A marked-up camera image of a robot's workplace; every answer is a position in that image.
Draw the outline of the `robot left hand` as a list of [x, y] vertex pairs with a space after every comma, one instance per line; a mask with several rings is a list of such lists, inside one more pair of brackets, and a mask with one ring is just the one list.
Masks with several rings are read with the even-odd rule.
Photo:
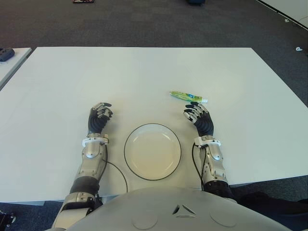
[[107, 122], [112, 118], [110, 103], [98, 103], [94, 105], [89, 114], [88, 134], [101, 133]]

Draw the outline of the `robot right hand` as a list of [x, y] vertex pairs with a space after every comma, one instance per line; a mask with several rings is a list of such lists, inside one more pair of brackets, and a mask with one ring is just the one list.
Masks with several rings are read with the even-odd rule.
[[185, 105], [186, 109], [183, 111], [183, 115], [192, 123], [197, 129], [198, 135], [213, 136], [214, 124], [211, 119], [209, 111], [205, 106], [198, 102], [190, 102]]

